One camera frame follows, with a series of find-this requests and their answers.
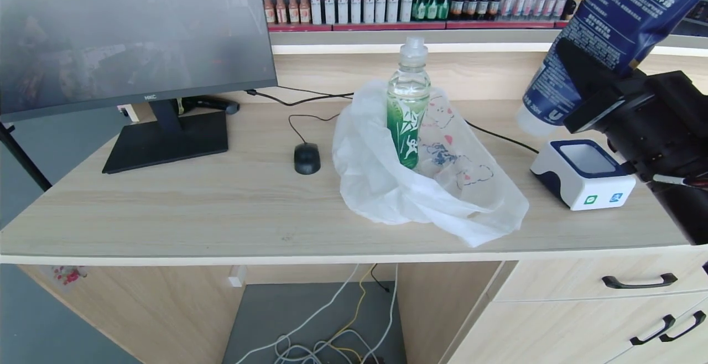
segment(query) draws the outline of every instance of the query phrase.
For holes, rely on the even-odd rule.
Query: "gray floor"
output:
[[[125,124],[126,118],[114,108],[107,108],[16,122],[13,136],[50,182],[55,183],[114,137]],[[0,227],[7,225],[41,193],[20,165],[0,147]],[[362,303],[360,319],[353,327],[367,343],[374,345],[387,325],[392,296],[376,285],[365,285],[367,298]],[[232,332],[232,339],[237,339],[238,343],[228,347],[225,364],[235,363],[246,351],[268,344],[297,326],[329,301],[338,287],[333,284],[248,287]],[[351,318],[359,295],[357,285],[348,285],[331,308],[294,335],[293,343],[313,344],[330,336]],[[377,356],[384,357],[386,364],[405,364],[397,308],[394,308],[394,316],[392,330]],[[341,346],[364,353],[364,348],[350,339],[342,339]],[[345,362],[340,356],[331,356],[331,352],[323,357],[328,357],[324,362],[330,364]],[[274,358],[275,354],[268,351],[244,363],[269,364]],[[56,301],[16,266],[2,265],[0,362],[137,364],[138,361]]]

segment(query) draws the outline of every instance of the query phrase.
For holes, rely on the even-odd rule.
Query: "black drawer handle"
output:
[[[658,331],[656,334],[653,334],[652,336],[648,337],[647,339],[644,339],[644,341],[642,341],[642,339],[639,339],[635,336],[634,338],[629,340],[632,343],[632,345],[634,345],[634,346],[644,345],[648,341],[650,341],[650,340],[654,339],[655,337],[668,331],[668,329],[671,328],[671,326],[673,326],[673,323],[676,322],[676,319],[673,318],[673,316],[671,314],[664,316],[664,318],[662,318],[662,319],[664,321],[664,327],[662,328],[661,331]]]
[[[662,287],[667,287],[670,286],[671,284],[675,283],[678,281],[678,278],[676,278],[673,273],[666,273],[662,274],[662,280],[663,283],[658,283],[658,284],[644,284],[644,285],[627,285],[627,284],[622,284],[620,281],[617,281],[617,278],[611,276],[611,275],[606,275],[602,277],[602,281],[605,283],[605,285],[608,288],[614,288],[614,289],[644,289],[644,288],[662,288]]]
[[[662,342],[671,342],[675,341],[676,339],[679,339],[681,336],[684,336],[685,334],[688,334],[689,332],[693,331],[697,326],[703,323],[703,321],[706,321],[706,314],[703,311],[696,311],[693,313],[693,318],[696,319],[695,324],[688,328],[687,330],[683,331],[682,333],[676,335],[676,336],[668,336],[666,334],[663,334],[662,336],[659,337],[659,341]]]

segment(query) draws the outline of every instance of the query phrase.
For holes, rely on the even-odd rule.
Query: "computer mouse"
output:
[[[320,167],[317,144],[302,143],[295,147],[295,171],[301,175],[311,175]]]

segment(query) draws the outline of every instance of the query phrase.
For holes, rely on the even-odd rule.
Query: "white scanner box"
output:
[[[531,172],[570,210],[621,207],[637,183],[592,140],[547,142]]]

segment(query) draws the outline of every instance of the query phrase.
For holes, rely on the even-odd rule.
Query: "monitor screen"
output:
[[[274,86],[263,0],[0,0],[0,114]]]

